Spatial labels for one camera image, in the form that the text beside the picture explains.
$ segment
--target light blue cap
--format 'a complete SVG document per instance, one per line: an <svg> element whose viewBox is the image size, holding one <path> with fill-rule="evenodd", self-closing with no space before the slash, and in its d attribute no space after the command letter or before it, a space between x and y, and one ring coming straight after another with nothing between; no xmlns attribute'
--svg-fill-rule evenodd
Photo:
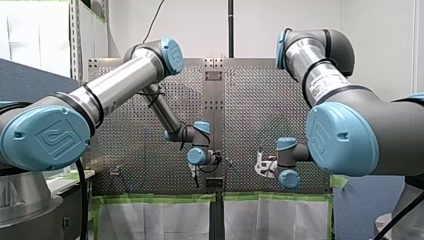
<svg viewBox="0 0 424 240"><path fill-rule="evenodd" d="M379 160L377 138L368 122L352 108L335 102L314 107L306 122L309 152L334 174L365 176Z"/></svg>
<svg viewBox="0 0 424 240"><path fill-rule="evenodd" d="M284 188L295 188L299 185L300 176L296 171L287 169L278 175L278 181Z"/></svg>
<svg viewBox="0 0 424 240"><path fill-rule="evenodd" d="M162 38L162 56L170 74L175 75L183 70L183 52L175 39Z"/></svg>
<svg viewBox="0 0 424 240"><path fill-rule="evenodd" d="M77 161L89 140L90 128L79 113L43 106L21 113L3 129L0 152L21 169L55 170Z"/></svg>
<svg viewBox="0 0 424 240"><path fill-rule="evenodd" d="M206 162L206 155L200 148L192 148L187 153L187 160L191 165L202 166Z"/></svg>
<svg viewBox="0 0 424 240"><path fill-rule="evenodd" d="M424 101L424 93L414 93L409 98L416 98Z"/></svg>
<svg viewBox="0 0 424 240"><path fill-rule="evenodd" d="M0 107L13 103L12 101L0 101Z"/></svg>
<svg viewBox="0 0 424 240"><path fill-rule="evenodd" d="M277 41L277 56L275 58L277 68L284 69L284 49L285 49L285 34L284 32L278 35Z"/></svg>
<svg viewBox="0 0 424 240"><path fill-rule="evenodd" d="M166 141L171 141L171 138L169 137L169 133L166 130L165 130L165 140Z"/></svg>
<svg viewBox="0 0 424 240"><path fill-rule="evenodd" d="M284 151L296 147L297 140L292 137L282 137L277 140L277 151Z"/></svg>
<svg viewBox="0 0 424 240"><path fill-rule="evenodd" d="M211 133L211 125L208 122L196 121L193 123L193 127L199 129L202 132Z"/></svg>

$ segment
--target cable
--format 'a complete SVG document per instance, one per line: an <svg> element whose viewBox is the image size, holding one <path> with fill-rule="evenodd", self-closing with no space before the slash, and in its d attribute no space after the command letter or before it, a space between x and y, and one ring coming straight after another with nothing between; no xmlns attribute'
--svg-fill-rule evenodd
<svg viewBox="0 0 424 240"><path fill-rule="evenodd" d="M202 173L213 173L218 169L218 167L219 167L219 164L216 164L215 167L210 171L206 171L206 170L202 169L201 167L198 167L198 168Z"/></svg>
<svg viewBox="0 0 424 240"><path fill-rule="evenodd" d="M81 206L82 206L82 219L81 219L81 240L87 239L87 227L88 227L88 194L87 194L87 181L85 180L84 167L82 166L81 160L75 162L78 169L78 176L81 186Z"/></svg>
<svg viewBox="0 0 424 240"><path fill-rule="evenodd" d="M412 209L414 209L418 204L420 204L424 200L424 192L422 192L418 197L414 199L408 206L406 206L398 215L396 215L395 218L393 218L384 228L381 232L375 236L374 240L381 240L383 239L384 235L386 235L387 232L390 231L390 229L393 228L403 217L406 216Z"/></svg>
<svg viewBox="0 0 424 240"><path fill-rule="evenodd" d="M153 24L155 23L156 18L158 17L159 11L160 11L160 9L161 9L161 7L162 7L162 4L163 4L164 2L165 2L165 0L162 0L162 2L160 2L159 7L158 7L158 9L156 10L155 17L153 18L152 22L150 23L149 31L147 32L146 37L145 37L145 38L144 38L144 40L143 40L143 43L145 43L145 42L146 42L146 40L147 40L147 38L149 38L150 32L152 31Z"/></svg>
<svg viewBox="0 0 424 240"><path fill-rule="evenodd" d="M196 188L200 188L199 178L197 177L197 173L194 175L194 182L196 183Z"/></svg>
<svg viewBox="0 0 424 240"><path fill-rule="evenodd" d="M137 93L137 95L141 95L141 96L155 96L155 99L153 99L153 101L147 106L148 108L150 108L151 106L153 106L153 104L158 100L159 96L165 96L164 92L161 92L162 87L158 86L158 90L155 93Z"/></svg>
<svg viewBox="0 0 424 240"><path fill-rule="evenodd" d="M187 142L187 134L188 134L188 128L189 127L193 127L193 125L191 124L186 124L185 122L181 121L181 124L184 125L183 130L181 132L181 146L180 146L180 151L183 150L184 145ZM200 134L202 134L207 140L208 140L208 144L211 143L211 139L209 138L209 136L207 134L205 134L204 132L200 131L199 129L193 127L193 129L197 130Z"/></svg>

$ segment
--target pegboard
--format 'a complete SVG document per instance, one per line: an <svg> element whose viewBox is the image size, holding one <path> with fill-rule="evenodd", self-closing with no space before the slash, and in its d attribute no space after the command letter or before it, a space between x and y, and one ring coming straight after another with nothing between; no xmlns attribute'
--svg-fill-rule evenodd
<svg viewBox="0 0 424 240"><path fill-rule="evenodd" d="M210 91L217 92L219 99L224 99L223 110L214 113L223 114L223 118L214 118L223 122L213 123L224 130L222 139L215 138L222 141L216 145L223 143L220 150L227 160L221 171L224 190L280 191L275 179L256 175L256 151L262 145L265 154L273 154L275 141L282 136L306 141L308 108L300 87L277 70L271 59L224 59L223 63L224 84L216 84L225 89L216 91L204 87L204 59L187 59L182 73L161 83L168 103L181 121L192 123L204 117L205 96L210 98ZM90 79L120 64L120 59L91 59ZM200 176L200 188L196 188L188 168L189 145L179 151L180 143L164 140L164 129L142 96L135 95L108 116L96 135L103 159L103 171L96 174L93 185L96 195L206 191L204 177ZM314 163L300 163L298 169L302 181L295 192L324 193L329 189L328 176Z"/></svg>
<svg viewBox="0 0 424 240"><path fill-rule="evenodd" d="M256 174L257 150L275 155L279 137L295 137L306 143L309 111L301 86L273 59L226 59L224 156L226 191L278 191L274 179ZM313 162L298 163L301 183L291 192L329 192L329 177Z"/></svg>

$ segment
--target end effector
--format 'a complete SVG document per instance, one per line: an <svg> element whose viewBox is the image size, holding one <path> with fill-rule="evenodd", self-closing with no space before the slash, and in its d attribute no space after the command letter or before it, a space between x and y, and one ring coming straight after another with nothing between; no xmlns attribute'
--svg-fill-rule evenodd
<svg viewBox="0 0 424 240"><path fill-rule="evenodd" d="M312 107L306 135L319 166L349 176L424 173L423 94L384 102L350 83L353 48L334 30L286 30L277 49L277 66L301 83Z"/></svg>
<svg viewBox="0 0 424 240"><path fill-rule="evenodd" d="M124 62L130 62L134 58L145 56L146 50L152 52L162 51L162 49L164 49L162 47L162 41L154 41L133 46L125 54ZM168 44L167 47L165 47L169 57L163 58L162 62L162 64L169 64L171 66L167 69L167 74L171 75L181 72L183 68L182 65L177 64L180 60L180 55L178 54L180 50L175 47L175 44L176 42ZM153 110L162 126L165 128L165 139L172 142L181 142L182 147L185 143L191 143L193 148L187 153L187 160L194 166L219 163L217 162L220 159L218 155L209 150L210 124L205 121L196 121L192 125L182 123L169 106L163 94L160 94L161 89L158 85L159 82L160 81L153 82L146 86L141 89L140 93L144 96L148 106Z"/></svg>
<svg viewBox="0 0 424 240"><path fill-rule="evenodd" d="M165 38L131 49L131 58L94 81L33 104L0 109L0 163L29 171L66 167L84 153L96 128L134 94L184 67L178 43Z"/></svg>
<svg viewBox="0 0 424 240"><path fill-rule="evenodd" d="M309 161L308 148L295 138L281 137L277 140L276 152L276 156L268 156L263 160L263 148L259 148L256 173L263 177L276 178L285 189L296 188L301 181L296 171L297 162Z"/></svg>

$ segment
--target white cloth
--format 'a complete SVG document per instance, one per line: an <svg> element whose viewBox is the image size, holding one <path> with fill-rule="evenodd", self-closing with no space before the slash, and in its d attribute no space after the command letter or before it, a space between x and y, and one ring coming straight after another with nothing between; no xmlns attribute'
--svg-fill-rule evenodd
<svg viewBox="0 0 424 240"><path fill-rule="evenodd" d="M209 203L107 204L100 208L101 240L209 240Z"/></svg>
<svg viewBox="0 0 424 240"><path fill-rule="evenodd" d="M226 240L328 239L328 202L260 199L224 204Z"/></svg>

